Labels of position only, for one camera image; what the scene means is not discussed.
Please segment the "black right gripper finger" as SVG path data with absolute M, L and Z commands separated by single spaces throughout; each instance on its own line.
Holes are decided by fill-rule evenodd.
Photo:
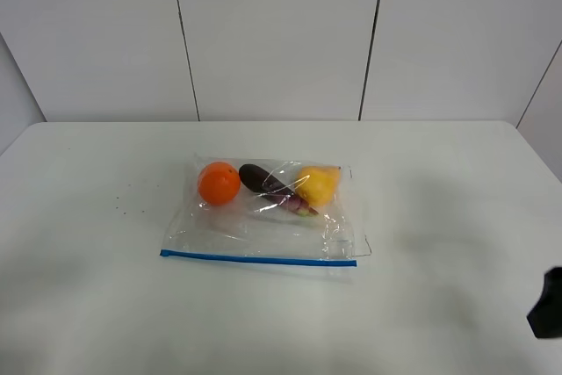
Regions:
M 544 274 L 543 289 L 527 321 L 537 339 L 562 337 L 562 268 L 553 267 Z

